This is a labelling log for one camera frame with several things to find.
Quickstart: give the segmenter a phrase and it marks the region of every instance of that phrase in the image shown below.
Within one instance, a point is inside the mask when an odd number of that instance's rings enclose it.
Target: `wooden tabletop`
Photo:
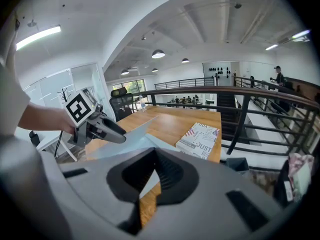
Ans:
[[[218,138],[208,156],[208,160],[219,163],[221,155],[221,115],[198,109],[171,108],[161,106],[147,106],[146,111],[138,111],[117,122],[127,132],[139,127],[147,121],[157,117],[149,126],[147,133],[158,139],[176,146],[178,140],[195,124],[201,123],[220,129]],[[90,153],[104,146],[107,141],[93,139],[85,147],[87,159]],[[140,217],[144,226],[156,211],[156,196],[161,193],[160,183],[156,184],[143,198],[140,199]]]

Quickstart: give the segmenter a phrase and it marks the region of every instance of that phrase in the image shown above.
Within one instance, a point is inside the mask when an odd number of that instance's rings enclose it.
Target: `staircase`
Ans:
[[[235,96],[233,94],[218,94],[217,95],[217,105],[221,107],[235,108]],[[235,135],[237,127],[235,125],[226,124],[224,122],[237,122],[237,114],[235,111],[225,111],[225,110],[216,110],[221,113],[222,121],[222,139],[226,141],[232,141],[233,137],[228,135]]]

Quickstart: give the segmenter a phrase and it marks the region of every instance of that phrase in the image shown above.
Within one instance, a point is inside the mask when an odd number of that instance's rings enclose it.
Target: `gray bin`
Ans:
[[[225,165],[233,169],[237,173],[241,174],[245,178],[249,178],[250,169],[245,157],[241,158],[227,158],[225,160]]]

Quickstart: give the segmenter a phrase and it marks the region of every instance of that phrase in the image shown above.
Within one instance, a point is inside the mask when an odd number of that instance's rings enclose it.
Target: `plastic bottle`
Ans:
[[[145,104],[144,98],[142,97],[141,94],[140,94],[139,98],[140,98],[140,105],[141,105],[142,111],[146,111],[147,110],[146,104]]]

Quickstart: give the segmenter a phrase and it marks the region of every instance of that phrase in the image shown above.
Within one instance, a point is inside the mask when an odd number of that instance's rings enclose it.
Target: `black shirt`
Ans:
[[[284,75],[280,72],[280,73],[278,73],[278,75],[276,76],[275,81],[277,82],[277,84],[280,84],[280,83],[284,83],[286,80],[285,80]]]

